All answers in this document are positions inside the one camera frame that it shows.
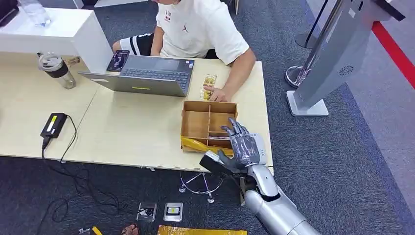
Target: water bottle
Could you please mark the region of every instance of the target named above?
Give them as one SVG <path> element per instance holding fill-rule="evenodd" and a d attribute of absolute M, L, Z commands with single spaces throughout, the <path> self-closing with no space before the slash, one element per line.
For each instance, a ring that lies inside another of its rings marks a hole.
<path fill-rule="evenodd" d="M 76 86 L 75 79 L 68 70 L 68 67 L 61 56 L 48 52 L 40 55 L 39 69 L 45 71 L 49 76 L 55 79 L 65 89 L 72 89 Z"/>
<path fill-rule="evenodd" d="M 50 17 L 37 0 L 19 0 L 23 11 L 38 27 L 46 27 L 50 24 Z"/>

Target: white t-shirt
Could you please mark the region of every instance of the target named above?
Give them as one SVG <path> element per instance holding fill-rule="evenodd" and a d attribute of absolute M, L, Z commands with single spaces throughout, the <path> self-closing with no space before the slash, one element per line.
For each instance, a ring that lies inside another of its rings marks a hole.
<path fill-rule="evenodd" d="M 182 0 L 159 4 L 157 26 L 164 31 L 161 56 L 203 58 L 209 49 L 225 64 L 249 49 L 220 0 Z"/>

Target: laptop keyboard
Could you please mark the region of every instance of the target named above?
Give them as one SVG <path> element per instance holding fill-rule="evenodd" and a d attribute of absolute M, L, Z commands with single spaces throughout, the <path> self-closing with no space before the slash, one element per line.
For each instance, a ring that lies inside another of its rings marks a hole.
<path fill-rule="evenodd" d="M 129 76 L 129 77 L 144 77 L 144 78 L 175 80 L 183 90 L 186 89 L 187 81 L 189 80 L 188 72 L 167 72 L 167 71 L 154 71 L 154 70 L 125 69 L 121 71 L 120 75 Z"/>

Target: speaker grille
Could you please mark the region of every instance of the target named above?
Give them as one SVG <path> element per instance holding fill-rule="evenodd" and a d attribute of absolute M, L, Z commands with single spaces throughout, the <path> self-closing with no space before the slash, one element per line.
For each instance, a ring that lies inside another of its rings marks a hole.
<path fill-rule="evenodd" d="M 338 71 L 338 74 L 342 77 L 351 74 L 354 71 L 354 67 L 352 65 L 346 65 Z"/>

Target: black and white shorts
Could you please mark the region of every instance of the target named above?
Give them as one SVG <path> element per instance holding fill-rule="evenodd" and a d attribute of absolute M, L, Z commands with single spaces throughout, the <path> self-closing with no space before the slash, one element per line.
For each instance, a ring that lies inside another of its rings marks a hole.
<path fill-rule="evenodd" d="M 153 45 L 153 34 L 146 33 L 119 40 L 122 50 L 129 50 L 130 55 L 150 55 Z M 218 59 L 214 49 L 207 51 L 206 59 Z"/>

